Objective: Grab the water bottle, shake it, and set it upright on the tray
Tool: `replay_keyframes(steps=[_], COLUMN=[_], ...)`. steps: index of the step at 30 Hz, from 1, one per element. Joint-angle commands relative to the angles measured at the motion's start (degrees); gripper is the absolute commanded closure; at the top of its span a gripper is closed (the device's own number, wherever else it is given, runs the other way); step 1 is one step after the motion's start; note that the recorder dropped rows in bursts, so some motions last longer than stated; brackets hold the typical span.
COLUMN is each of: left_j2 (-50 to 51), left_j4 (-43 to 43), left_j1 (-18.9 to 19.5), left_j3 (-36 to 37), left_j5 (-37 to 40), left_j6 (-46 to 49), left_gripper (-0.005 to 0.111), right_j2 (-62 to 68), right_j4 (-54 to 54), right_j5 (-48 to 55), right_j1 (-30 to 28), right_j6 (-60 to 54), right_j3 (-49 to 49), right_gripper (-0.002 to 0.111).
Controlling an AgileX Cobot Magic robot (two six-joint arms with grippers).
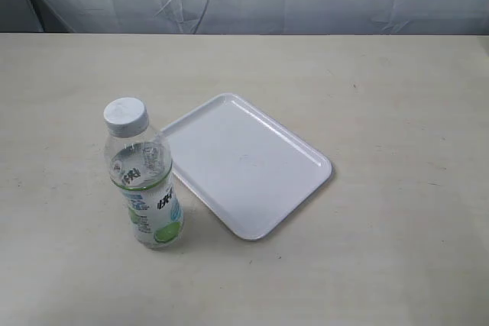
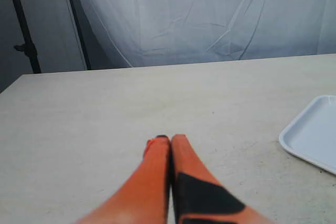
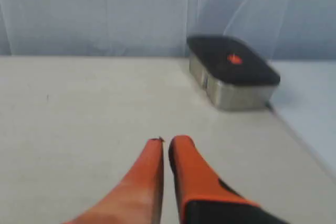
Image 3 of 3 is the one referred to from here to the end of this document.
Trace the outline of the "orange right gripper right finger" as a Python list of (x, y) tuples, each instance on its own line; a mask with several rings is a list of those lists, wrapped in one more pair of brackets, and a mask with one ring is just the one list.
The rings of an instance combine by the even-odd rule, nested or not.
[(169, 145), (180, 223), (285, 223), (229, 187), (187, 135)]

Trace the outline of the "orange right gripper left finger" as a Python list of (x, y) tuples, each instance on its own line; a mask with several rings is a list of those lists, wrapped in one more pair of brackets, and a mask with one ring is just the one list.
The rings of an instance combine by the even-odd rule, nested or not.
[(160, 223), (163, 187), (163, 139), (152, 138), (115, 188), (68, 223)]

